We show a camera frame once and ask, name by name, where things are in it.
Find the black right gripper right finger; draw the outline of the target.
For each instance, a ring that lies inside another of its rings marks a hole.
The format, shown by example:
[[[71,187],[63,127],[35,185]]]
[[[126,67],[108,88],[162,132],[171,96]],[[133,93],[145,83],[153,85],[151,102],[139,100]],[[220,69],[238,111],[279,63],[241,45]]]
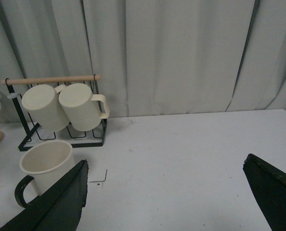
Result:
[[[254,154],[247,156],[243,171],[271,230],[286,231],[286,173]]]

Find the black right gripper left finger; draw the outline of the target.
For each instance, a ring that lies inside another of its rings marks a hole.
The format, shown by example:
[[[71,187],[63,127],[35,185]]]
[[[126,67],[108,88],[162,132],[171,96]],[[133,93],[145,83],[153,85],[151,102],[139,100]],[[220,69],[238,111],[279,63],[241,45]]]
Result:
[[[0,231],[75,231],[87,200],[88,162],[81,160]]]

